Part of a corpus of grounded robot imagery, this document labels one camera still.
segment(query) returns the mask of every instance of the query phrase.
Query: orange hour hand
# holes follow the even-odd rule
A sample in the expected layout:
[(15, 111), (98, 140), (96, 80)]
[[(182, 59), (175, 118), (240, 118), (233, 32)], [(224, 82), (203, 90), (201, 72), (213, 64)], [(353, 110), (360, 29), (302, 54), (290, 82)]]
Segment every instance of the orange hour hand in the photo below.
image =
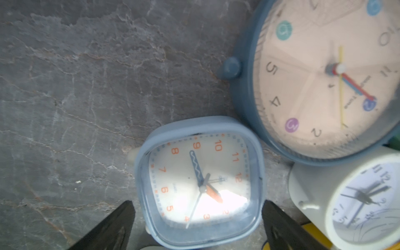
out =
[(222, 200), (220, 194), (218, 193), (217, 190), (210, 184), (207, 184), (207, 190), (206, 194), (208, 194), (211, 198), (213, 198), (216, 202), (218, 203), (223, 203), (224, 201)]

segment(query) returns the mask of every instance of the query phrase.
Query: stone countertop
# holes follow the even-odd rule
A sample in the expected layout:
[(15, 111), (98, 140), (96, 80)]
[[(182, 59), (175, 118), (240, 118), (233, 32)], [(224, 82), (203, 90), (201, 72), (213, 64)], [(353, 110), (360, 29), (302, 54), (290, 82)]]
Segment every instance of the stone countertop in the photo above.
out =
[[(124, 200), (136, 208), (128, 249), (151, 244), (126, 154), (161, 125), (237, 117), (214, 72), (257, 4), (2, 1), (0, 248), (67, 249)], [(292, 163), (263, 147), (268, 199), (305, 222), (287, 190)], [(265, 240), (260, 225), (211, 249)]]

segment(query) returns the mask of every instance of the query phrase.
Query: clock hand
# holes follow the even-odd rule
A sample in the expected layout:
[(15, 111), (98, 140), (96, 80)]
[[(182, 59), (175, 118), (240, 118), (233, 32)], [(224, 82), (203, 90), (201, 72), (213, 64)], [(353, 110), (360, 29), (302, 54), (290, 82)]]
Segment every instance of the clock hand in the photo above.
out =
[[(339, 47), (339, 64), (343, 62), (343, 46)], [(344, 124), (344, 106), (343, 106), (343, 76), (339, 74), (339, 105), (340, 105), (340, 128)]]
[(202, 185), (199, 187), (200, 194), (199, 194), (199, 196), (197, 197), (196, 203), (194, 204), (194, 207), (193, 207), (193, 210), (192, 210), (192, 214), (190, 215), (189, 221), (188, 221), (188, 223), (186, 224), (186, 229), (188, 229), (188, 227), (189, 227), (189, 225), (190, 225), (190, 222), (192, 221), (194, 212), (196, 211), (197, 205), (199, 204), (201, 195), (204, 194), (204, 193), (207, 191), (206, 185), (207, 185), (209, 179), (210, 179), (210, 173), (208, 173), (208, 174), (206, 175), (206, 178), (204, 179), (204, 182), (203, 182)]
[[(376, 181), (374, 182), (372, 185), (370, 185), (369, 187), (367, 187), (366, 189), (366, 193), (371, 192), (372, 190), (374, 190), (375, 188), (377, 188), (380, 184), (382, 184), (380, 181)], [(352, 187), (347, 187), (349, 189), (353, 189), (356, 190), (358, 192), (361, 192), (360, 190), (356, 189), (356, 188), (352, 188)], [(352, 219), (350, 220), (349, 224), (347, 224), (347, 228), (350, 227), (351, 223), (353, 222), (353, 220), (357, 217), (357, 215), (360, 213), (360, 211), (362, 210), (362, 208), (364, 207), (365, 203), (362, 203), (360, 205), (360, 207), (357, 209), (356, 213), (354, 214), (354, 216), (352, 217)]]
[(360, 85), (358, 85), (352, 78), (350, 78), (348, 74), (345, 73), (345, 71), (346, 66), (343, 63), (330, 64), (326, 67), (326, 72), (329, 75), (341, 76), (344, 82), (347, 83), (347, 85), (350, 86), (355, 92), (357, 92), (361, 96), (365, 95), (367, 99), (373, 101), (374, 97), (368, 94)]
[(377, 205), (379, 205), (379, 203), (374, 202), (367, 195), (364, 194), (365, 195), (364, 196), (363, 194), (364, 193), (357, 193), (357, 195), (355, 197), (349, 196), (349, 195), (345, 195), (345, 194), (340, 194), (340, 195), (344, 196), (344, 197), (348, 197), (348, 198), (353, 198), (353, 199), (358, 200), (359, 202), (362, 202), (362, 203), (367, 204), (367, 205), (369, 205), (369, 204), (377, 204)]
[(206, 194), (208, 194), (211, 198), (213, 198), (218, 203), (223, 203), (222, 197), (220, 193), (211, 185), (207, 184)]
[(356, 213), (354, 214), (354, 216), (351, 218), (349, 224), (347, 224), (347, 228), (349, 228), (349, 226), (351, 225), (351, 223), (353, 222), (353, 220), (357, 217), (357, 215), (360, 213), (361, 209), (364, 207), (364, 203), (361, 204), (361, 206), (357, 209)]
[(390, 188), (391, 188), (390, 186), (381, 187), (381, 188), (379, 188), (378, 190), (375, 190), (374, 192), (370, 192), (370, 193), (368, 194), (368, 196), (371, 197), (371, 196), (377, 195), (377, 194), (379, 194), (379, 193), (385, 192), (386, 190), (388, 190), (388, 189), (390, 189)]
[(218, 183), (218, 182), (224, 182), (226, 181), (224, 178), (218, 178), (218, 179), (213, 179), (213, 180), (209, 180), (208, 183)]
[(361, 93), (361, 95), (365, 95), (365, 97), (370, 100), (373, 101), (374, 97), (371, 96), (370, 94), (368, 94), (360, 85), (356, 84), (356, 82), (351, 79), (346, 73), (342, 74), (343, 80), (349, 85), (352, 86), (353, 88), (355, 88), (358, 92), (358, 94)]
[(199, 162), (198, 162), (196, 154), (194, 153), (193, 150), (189, 151), (189, 156), (190, 156), (190, 159), (192, 160), (194, 174), (196, 175), (196, 179), (197, 179), (197, 185), (200, 187), (204, 182), (204, 178), (203, 178), (203, 174), (201, 173)]
[(362, 202), (362, 203), (364, 203), (364, 204), (367, 204), (367, 205), (369, 205), (369, 204), (378, 204), (378, 203), (374, 202), (374, 201), (370, 198), (370, 196), (368, 195), (368, 193), (369, 193), (370, 191), (374, 190), (375, 188), (377, 188), (380, 184), (381, 184), (381, 182), (378, 182), (378, 181), (377, 181), (377, 182), (374, 182), (371, 186), (369, 186), (369, 187), (366, 189), (366, 192), (363, 192), (363, 191), (361, 191), (361, 190), (359, 190), (359, 189), (357, 189), (357, 188), (352, 188), (352, 187), (349, 187), (349, 186), (347, 186), (346, 188), (357, 191), (357, 192), (356, 192), (356, 197), (355, 197), (355, 199), (359, 200), (360, 202)]

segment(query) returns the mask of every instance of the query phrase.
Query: blue round alarm clock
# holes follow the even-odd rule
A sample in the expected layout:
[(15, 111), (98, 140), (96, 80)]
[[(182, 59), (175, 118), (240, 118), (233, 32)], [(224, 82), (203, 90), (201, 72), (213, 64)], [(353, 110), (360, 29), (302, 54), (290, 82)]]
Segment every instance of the blue round alarm clock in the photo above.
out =
[(169, 249), (231, 242), (261, 220), (264, 155), (256, 135), (233, 118), (164, 125), (128, 160), (147, 231)]
[(400, 2), (263, 0), (218, 75), (280, 154), (355, 159), (400, 128)]

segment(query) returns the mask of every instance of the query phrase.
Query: blue hour hand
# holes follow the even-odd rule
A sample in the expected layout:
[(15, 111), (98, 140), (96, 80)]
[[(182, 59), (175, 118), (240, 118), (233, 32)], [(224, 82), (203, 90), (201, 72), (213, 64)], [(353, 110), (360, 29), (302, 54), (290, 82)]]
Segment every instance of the blue hour hand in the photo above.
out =
[(194, 174), (196, 175), (196, 178), (197, 178), (197, 184), (200, 187), (204, 182), (204, 177), (203, 177), (203, 174), (201, 173), (199, 162), (197, 161), (196, 154), (194, 153), (193, 150), (189, 151), (189, 155), (190, 155), (190, 159), (192, 160)]

